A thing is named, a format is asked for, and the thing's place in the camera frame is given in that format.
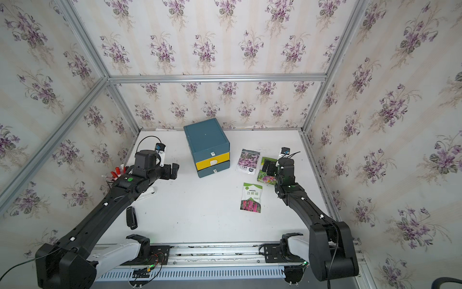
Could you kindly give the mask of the teal bottom drawer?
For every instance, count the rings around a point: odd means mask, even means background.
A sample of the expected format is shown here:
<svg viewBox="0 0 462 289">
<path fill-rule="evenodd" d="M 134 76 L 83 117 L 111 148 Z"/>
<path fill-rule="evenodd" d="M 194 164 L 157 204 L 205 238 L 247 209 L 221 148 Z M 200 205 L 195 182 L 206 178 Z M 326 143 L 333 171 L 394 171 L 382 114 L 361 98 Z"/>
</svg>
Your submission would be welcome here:
<svg viewBox="0 0 462 289">
<path fill-rule="evenodd" d="M 202 169 L 202 170 L 198 171 L 197 174 L 198 174 L 199 178 L 204 178 L 206 176 L 213 175 L 215 173 L 219 173 L 221 171 L 224 171 L 224 170 L 228 169 L 230 167 L 230 165 L 231 165 L 230 161 L 225 161 L 223 163 L 216 164 L 214 166 Z"/>
</svg>

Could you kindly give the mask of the pink flower seed bag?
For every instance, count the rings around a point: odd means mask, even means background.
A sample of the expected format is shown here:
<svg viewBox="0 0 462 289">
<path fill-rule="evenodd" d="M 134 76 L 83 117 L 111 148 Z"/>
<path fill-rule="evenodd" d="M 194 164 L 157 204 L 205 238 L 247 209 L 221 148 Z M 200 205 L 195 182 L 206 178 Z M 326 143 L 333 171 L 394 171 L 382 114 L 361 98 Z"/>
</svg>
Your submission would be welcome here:
<svg viewBox="0 0 462 289">
<path fill-rule="evenodd" d="M 260 155 L 261 153 L 258 151 L 243 149 L 238 159 L 237 171 L 254 175 L 257 171 Z"/>
</svg>

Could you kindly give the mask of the teal drawer cabinet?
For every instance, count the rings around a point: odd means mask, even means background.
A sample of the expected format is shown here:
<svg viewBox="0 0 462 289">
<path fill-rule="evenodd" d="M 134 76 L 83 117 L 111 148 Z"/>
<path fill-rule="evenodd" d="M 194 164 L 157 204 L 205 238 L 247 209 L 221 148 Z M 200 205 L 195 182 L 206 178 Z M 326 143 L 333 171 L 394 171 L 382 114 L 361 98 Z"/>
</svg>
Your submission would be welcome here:
<svg viewBox="0 0 462 289">
<path fill-rule="evenodd" d="M 222 127 L 220 126 L 216 118 L 184 126 L 184 132 L 190 148 L 191 155 L 192 151 L 195 149 L 206 149 L 225 143 L 230 144 L 227 136 L 225 135 Z"/>
</svg>

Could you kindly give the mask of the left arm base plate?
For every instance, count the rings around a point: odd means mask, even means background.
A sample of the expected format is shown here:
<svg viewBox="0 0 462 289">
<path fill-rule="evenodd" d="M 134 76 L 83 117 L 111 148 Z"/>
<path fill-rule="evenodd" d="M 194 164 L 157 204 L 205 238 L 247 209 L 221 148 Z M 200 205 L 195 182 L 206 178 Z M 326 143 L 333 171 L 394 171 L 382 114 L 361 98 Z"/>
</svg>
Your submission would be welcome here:
<svg viewBox="0 0 462 289">
<path fill-rule="evenodd" d="M 171 246 L 150 246 L 150 251 L 146 257 L 137 257 L 132 261 L 123 263 L 123 266 L 147 266 L 147 265 L 166 265 L 170 255 Z"/>
</svg>

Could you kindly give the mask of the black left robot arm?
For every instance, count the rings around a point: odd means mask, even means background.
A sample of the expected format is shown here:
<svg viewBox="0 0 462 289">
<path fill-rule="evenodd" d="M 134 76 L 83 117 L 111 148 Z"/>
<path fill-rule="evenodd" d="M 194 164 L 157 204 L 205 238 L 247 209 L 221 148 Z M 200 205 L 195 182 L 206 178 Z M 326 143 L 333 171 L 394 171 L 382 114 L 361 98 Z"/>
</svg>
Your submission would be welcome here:
<svg viewBox="0 0 462 289">
<path fill-rule="evenodd" d="M 91 252 L 97 242 L 139 196 L 159 179 L 176 179 L 179 165 L 163 164 L 158 151 L 142 150 L 135 163 L 119 176 L 103 200 L 55 244 L 43 244 L 35 254 L 37 283 L 41 289 L 89 289 L 101 275 L 134 259 L 146 260 L 149 239 L 130 236 L 109 251 L 109 263 Z"/>
</svg>

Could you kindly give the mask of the aluminium mounting rail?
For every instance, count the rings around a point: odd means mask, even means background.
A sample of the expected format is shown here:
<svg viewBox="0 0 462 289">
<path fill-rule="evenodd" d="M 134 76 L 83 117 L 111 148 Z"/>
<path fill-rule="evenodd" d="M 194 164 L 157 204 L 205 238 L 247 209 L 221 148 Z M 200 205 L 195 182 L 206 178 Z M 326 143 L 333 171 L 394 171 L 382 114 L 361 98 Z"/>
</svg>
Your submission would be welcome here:
<svg viewBox="0 0 462 289">
<path fill-rule="evenodd" d="M 123 266 L 101 275 L 96 281 L 127 281 L 135 288 L 151 281 L 196 281 L 219 279 L 283 278 L 288 284 L 298 284 L 309 265 L 294 263 L 266 263 L 258 253 L 261 244 L 217 243 L 176 244 L 171 246 L 166 265 Z M 109 263 L 109 251 L 114 246 L 99 248 L 91 257 L 102 257 Z"/>
</svg>

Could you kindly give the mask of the yellow drawer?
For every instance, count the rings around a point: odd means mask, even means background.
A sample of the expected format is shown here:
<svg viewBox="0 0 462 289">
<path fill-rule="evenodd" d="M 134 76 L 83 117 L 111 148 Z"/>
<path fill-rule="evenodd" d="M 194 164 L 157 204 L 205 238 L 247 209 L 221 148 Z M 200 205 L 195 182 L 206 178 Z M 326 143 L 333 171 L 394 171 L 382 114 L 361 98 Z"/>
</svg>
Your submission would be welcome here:
<svg viewBox="0 0 462 289">
<path fill-rule="evenodd" d="M 203 169 L 207 169 L 209 167 L 213 167 L 217 164 L 225 163 L 226 161 L 230 160 L 230 152 L 221 154 L 221 155 L 214 155 L 209 159 L 205 159 L 196 163 L 197 171 L 201 171 Z"/>
</svg>

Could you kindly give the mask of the teal drawer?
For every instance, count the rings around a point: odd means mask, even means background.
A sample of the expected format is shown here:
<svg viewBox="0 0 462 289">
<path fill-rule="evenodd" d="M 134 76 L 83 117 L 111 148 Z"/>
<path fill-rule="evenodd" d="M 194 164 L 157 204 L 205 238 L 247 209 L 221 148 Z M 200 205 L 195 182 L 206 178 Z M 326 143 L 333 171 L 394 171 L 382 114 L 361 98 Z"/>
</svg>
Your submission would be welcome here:
<svg viewBox="0 0 462 289">
<path fill-rule="evenodd" d="M 217 146 L 213 146 L 206 149 L 195 149 L 192 151 L 193 159 L 196 163 L 216 157 L 219 155 L 226 154 L 230 151 L 230 144 L 225 143 Z"/>
<path fill-rule="evenodd" d="M 204 178 L 206 176 L 213 175 L 215 173 L 219 173 L 221 171 L 224 171 L 224 170 L 228 169 L 230 167 L 230 165 L 231 165 L 230 161 L 225 161 L 223 163 L 216 164 L 214 166 L 202 169 L 202 170 L 198 171 L 197 174 L 198 174 L 199 178 Z"/>
</svg>

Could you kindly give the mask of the white marker pen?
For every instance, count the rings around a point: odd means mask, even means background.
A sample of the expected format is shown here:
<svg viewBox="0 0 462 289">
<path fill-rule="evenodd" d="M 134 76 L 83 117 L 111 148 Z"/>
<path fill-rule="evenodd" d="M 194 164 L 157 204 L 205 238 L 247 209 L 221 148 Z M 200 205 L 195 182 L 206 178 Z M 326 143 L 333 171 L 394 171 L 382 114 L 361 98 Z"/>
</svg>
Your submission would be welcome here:
<svg viewBox="0 0 462 289">
<path fill-rule="evenodd" d="M 137 201 L 140 201 L 140 200 L 145 199 L 145 198 L 147 198 L 149 196 L 152 196 L 153 194 L 155 194 L 155 192 L 156 192 L 156 187 L 151 186 L 138 197 Z"/>
</svg>

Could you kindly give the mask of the green seed bag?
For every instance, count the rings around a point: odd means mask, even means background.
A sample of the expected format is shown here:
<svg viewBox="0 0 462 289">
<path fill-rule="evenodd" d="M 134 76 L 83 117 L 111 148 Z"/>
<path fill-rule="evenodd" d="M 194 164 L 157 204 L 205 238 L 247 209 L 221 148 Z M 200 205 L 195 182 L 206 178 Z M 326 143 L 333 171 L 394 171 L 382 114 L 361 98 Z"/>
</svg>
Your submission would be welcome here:
<svg viewBox="0 0 462 289">
<path fill-rule="evenodd" d="M 269 185 L 276 184 L 276 167 L 277 160 L 274 158 L 263 157 L 261 161 L 261 169 L 257 175 L 257 182 Z"/>
</svg>

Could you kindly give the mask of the black stapler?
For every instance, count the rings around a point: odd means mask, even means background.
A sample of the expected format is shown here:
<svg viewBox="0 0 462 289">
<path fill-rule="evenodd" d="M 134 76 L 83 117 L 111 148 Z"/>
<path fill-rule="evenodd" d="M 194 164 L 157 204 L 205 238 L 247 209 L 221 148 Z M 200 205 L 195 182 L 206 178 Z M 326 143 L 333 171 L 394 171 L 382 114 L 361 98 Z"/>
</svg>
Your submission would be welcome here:
<svg viewBox="0 0 462 289">
<path fill-rule="evenodd" d="M 138 228 L 138 221 L 134 207 L 128 207 L 126 209 L 126 225 L 131 230 L 135 230 Z"/>
</svg>

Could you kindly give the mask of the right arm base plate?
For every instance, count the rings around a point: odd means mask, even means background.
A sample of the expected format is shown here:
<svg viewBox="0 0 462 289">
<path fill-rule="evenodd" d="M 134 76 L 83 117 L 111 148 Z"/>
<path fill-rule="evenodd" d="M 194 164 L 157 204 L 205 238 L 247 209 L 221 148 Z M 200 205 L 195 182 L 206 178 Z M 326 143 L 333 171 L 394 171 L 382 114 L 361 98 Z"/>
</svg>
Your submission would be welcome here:
<svg viewBox="0 0 462 289">
<path fill-rule="evenodd" d="M 307 261 L 299 256 L 291 254 L 288 249 L 281 244 L 261 244 L 258 248 L 258 253 L 264 257 L 266 263 L 307 263 Z"/>
</svg>

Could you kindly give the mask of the teal top drawer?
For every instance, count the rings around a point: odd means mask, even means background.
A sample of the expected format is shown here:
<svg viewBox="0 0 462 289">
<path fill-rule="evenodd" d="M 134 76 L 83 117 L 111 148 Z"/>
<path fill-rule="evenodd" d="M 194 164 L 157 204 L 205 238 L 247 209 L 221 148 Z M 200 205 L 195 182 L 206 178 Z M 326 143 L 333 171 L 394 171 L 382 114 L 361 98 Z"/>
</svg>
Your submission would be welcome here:
<svg viewBox="0 0 462 289">
<path fill-rule="evenodd" d="M 217 146 L 213 146 L 206 149 L 195 149 L 192 151 L 193 159 L 196 163 L 216 157 L 219 155 L 226 154 L 230 151 L 230 144 L 225 143 Z"/>
</svg>

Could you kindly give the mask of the white lupin seed bag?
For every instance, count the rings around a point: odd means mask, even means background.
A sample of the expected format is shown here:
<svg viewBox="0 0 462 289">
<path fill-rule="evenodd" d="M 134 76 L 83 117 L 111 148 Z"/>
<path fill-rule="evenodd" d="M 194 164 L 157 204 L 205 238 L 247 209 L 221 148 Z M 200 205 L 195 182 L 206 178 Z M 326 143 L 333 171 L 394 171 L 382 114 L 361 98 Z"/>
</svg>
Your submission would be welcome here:
<svg viewBox="0 0 462 289">
<path fill-rule="evenodd" d="M 243 184 L 240 210 L 261 213 L 261 196 L 263 187 L 258 184 Z"/>
</svg>

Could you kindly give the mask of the red marker pens holder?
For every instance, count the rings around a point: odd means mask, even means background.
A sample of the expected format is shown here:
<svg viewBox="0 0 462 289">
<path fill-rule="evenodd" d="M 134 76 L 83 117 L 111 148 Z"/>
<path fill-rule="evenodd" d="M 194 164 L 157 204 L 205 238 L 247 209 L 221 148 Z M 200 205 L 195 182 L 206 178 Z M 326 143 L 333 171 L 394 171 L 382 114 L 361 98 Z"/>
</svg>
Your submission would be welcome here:
<svg viewBox="0 0 462 289">
<path fill-rule="evenodd" d="M 109 173 L 109 175 L 107 176 L 107 179 L 111 182 L 114 182 L 126 172 L 127 172 L 127 168 L 122 164 L 120 166 L 115 167 L 115 169 Z"/>
</svg>

